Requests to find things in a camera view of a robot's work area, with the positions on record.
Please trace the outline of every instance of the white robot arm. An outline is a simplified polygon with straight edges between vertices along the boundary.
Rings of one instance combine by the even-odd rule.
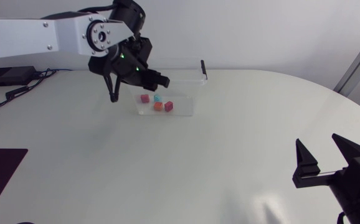
[[[56,51],[103,57],[110,47],[132,36],[123,21],[100,14],[65,12],[43,19],[0,19],[0,58]]]
[[[111,14],[105,18],[98,11]],[[133,0],[41,19],[0,19],[0,58],[56,51],[89,55],[90,71],[104,77],[110,99],[116,102],[120,83],[151,91],[169,86],[167,77],[148,69],[152,45],[140,36],[144,20],[144,10]],[[111,73],[117,76],[115,87]]]

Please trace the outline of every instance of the white wall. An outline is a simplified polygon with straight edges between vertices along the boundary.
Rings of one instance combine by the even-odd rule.
[[[109,0],[0,0],[0,17],[39,18]],[[208,68],[282,72],[333,88],[360,51],[360,0],[138,0],[151,57],[200,57]],[[88,57],[1,58],[0,67],[87,69]],[[360,93],[354,100],[360,102]]]

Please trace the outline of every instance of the black box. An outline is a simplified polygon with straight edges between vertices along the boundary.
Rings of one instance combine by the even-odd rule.
[[[35,72],[33,66],[0,68],[0,86],[28,85]]]

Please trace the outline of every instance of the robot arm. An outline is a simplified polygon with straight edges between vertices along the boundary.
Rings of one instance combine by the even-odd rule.
[[[108,19],[97,13],[108,10]],[[144,10],[133,0],[41,19],[0,19],[0,58],[56,51],[92,56],[90,71],[104,77],[116,102],[121,82],[151,91],[169,85],[167,77],[148,69],[152,45],[140,36],[144,20]],[[111,73],[117,75],[115,88]]]
[[[317,160],[297,139],[298,166],[292,180],[297,188],[329,186],[343,209],[337,223],[342,224],[343,216],[346,215],[351,224],[360,224],[360,145],[337,134],[333,134],[332,138],[349,166],[334,174],[319,175]]]

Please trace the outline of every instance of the blue cube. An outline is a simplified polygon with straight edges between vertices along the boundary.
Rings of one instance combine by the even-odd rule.
[[[158,94],[155,94],[155,95],[154,95],[154,101],[155,101],[155,102],[162,102],[162,97],[159,96]]]

